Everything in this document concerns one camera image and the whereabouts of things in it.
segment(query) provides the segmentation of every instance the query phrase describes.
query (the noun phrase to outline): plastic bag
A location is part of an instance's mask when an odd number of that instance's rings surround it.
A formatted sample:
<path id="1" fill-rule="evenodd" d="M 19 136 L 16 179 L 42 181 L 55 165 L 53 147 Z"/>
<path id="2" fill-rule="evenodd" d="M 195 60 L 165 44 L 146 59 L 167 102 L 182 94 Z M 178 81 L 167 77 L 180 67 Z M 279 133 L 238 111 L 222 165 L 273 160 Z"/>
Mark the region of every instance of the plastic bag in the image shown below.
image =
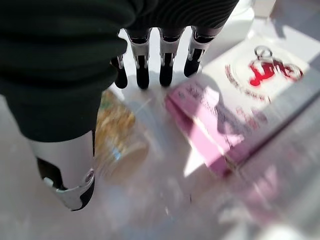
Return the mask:
<path id="1" fill-rule="evenodd" d="M 93 168 L 98 175 L 128 176 L 148 153 L 134 113 L 110 91 L 102 93 L 95 130 Z"/>

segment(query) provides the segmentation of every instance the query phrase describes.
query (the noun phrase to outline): robotic hand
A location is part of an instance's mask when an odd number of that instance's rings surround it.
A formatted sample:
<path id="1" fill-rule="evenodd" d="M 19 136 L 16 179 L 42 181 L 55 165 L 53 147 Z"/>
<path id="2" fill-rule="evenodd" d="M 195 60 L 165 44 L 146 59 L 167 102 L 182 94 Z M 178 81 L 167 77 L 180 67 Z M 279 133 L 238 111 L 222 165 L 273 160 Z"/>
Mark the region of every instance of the robotic hand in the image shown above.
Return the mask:
<path id="1" fill-rule="evenodd" d="M 160 31 L 160 84 L 172 81 L 184 28 L 192 26 L 184 74 L 197 72 L 238 0 L 2 0 L 0 93 L 28 139 L 41 178 L 72 211 L 92 197 L 101 93 L 127 85 L 125 28 L 137 84 L 148 88 L 149 37 Z"/>

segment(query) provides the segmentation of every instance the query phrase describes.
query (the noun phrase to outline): pink box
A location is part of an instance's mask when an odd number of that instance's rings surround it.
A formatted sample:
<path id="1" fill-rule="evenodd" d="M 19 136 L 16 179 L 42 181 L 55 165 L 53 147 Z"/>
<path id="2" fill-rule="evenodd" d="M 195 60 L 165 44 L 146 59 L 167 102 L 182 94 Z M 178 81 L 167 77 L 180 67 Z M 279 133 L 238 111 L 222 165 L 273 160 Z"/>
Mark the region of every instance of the pink box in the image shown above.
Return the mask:
<path id="1" fill-rule="evenodd" d="M 210 141 L 200 127 L 185 115 L 169 97 L 166 97 L 164 101 L 166 109 L 174 118 L 182 134 L 187 138 L 190 145 L 204 157 L 205 165 L 215 175 L 222 177 L 228 171 L 228 168 L 225 164 L 225 157 L 218 150 L 217 145 Z"/>
<path id="2" fill-rule="evenodd" d="M 167 95 L 166 107 L 205 164 L 222 176 L 319 94 L 318 79 L 320 74 L 307 63 L 256 36 L 175 87 Z M 197 134 L 190 135 L 189 128 Z M 206 148 L 214 153 L 208 155 Z"/>

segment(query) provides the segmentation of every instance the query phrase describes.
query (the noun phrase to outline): white table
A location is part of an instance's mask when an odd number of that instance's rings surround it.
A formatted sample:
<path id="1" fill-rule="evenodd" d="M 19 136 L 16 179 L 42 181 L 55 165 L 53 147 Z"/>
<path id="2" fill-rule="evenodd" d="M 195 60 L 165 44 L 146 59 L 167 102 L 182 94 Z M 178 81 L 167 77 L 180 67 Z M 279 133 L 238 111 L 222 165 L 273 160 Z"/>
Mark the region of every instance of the white table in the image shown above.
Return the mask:
<path id="1" fill-rule="evenodd" d="M 280 2 L 275 20 L 256 19 L 252 31 L 320 70 L 320 3 Z M 184 78 L 189 35 L 187 29 L 180 42 L 175 81 Z M 163 107 L 156 30 L 150 48 L 149 90 L 141 93 L 137 87 L 130 51 L 124 56 L 129 85 L 116 89 L 145 124 L 149 154 L 127 179 L 99 179 L 81 211 L 68 211 L 41 182 L 32 152 L 0 100 L 0 239 L 289 240 L 304 239 L 305 233 L 319 237 L 320 99 L 237 174 L 217 180 Z"/>

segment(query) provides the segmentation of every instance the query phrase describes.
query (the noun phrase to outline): ribbed black fabric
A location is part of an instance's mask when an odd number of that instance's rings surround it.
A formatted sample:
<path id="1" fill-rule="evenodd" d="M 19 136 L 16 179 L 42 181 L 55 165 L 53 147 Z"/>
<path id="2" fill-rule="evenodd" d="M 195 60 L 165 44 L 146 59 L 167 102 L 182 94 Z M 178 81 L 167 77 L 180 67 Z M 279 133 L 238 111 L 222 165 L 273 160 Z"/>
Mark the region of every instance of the ribbed black fabric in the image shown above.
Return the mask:
<path id="1" fill-rule="evenodd" d="M 93 130 L 126 51 L 121 28 L 219 28 L 238 0 L 1 0 L 0 93 L 21 132 L 59 142 Z"/>

